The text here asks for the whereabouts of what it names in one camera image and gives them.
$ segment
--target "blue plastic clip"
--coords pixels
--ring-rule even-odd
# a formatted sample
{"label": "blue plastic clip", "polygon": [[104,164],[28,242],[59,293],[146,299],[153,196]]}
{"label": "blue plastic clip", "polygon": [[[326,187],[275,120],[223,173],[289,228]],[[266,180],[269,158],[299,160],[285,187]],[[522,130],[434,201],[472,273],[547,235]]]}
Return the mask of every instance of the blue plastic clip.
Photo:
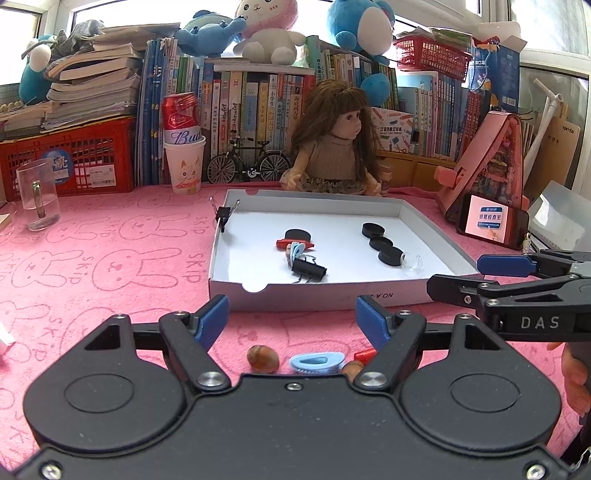
{"label": "blue plastic clip", "polygon": [[301,374],[337,374],[344,363],[345,354],[341,352],[302,353],[290,358],[290,367]]}

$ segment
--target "human hand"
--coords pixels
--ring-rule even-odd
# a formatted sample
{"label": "human hand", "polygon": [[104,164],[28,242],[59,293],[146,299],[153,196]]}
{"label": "human hand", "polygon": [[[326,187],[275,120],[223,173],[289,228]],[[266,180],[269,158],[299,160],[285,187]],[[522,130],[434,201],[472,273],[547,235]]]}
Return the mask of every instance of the human hand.
{"label": "human hand", "polygon": [[[562,345],[562,342],[549,343],[548,350],[554,350]],[[587,368],[570,353],[568,344],[562,351],[562,374],[564,376],[564,389],[566,401],[580,417],[591,410],[591,394],[584,386],[587,381]]]}

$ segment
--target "glass cup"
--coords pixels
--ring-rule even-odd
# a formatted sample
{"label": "glass cup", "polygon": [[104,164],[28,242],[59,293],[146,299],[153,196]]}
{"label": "glass cup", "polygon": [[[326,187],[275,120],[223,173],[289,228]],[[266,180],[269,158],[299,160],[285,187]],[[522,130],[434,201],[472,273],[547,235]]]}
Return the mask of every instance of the glass cup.
{"label": "glass cup", "polygon": [[53,160],[42,158],[17,168],[18,189],[27,227],[43,230],[60,219]]}

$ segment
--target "brown sweater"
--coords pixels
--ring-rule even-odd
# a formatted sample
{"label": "brown sweater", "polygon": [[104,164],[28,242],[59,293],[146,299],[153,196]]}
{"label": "brown sweater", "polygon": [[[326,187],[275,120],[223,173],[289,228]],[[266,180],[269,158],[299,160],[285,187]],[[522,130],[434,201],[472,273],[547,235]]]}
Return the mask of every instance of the brown sweater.
{"label": "brown sweater", "polygon": [[306,173],[322,180],[356,180],[353,140],[327,135],[302,147],[310,154]]}

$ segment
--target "pink plush toy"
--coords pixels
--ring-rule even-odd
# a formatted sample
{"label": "pink plush toy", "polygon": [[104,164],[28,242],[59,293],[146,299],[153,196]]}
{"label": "pink plush toy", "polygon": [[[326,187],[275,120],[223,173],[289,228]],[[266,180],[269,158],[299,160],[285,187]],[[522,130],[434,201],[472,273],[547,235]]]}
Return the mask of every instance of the pink plush toy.
{"label": "pink plush toy", "polygon": [[292,32],[297,20],[296,0],[242,0],[236,17],[246,19],[244,41],[234,47],[236,55],[242,55],[254,63],[292,65],[297,56],[296,46],[306,42],[306,36]]}

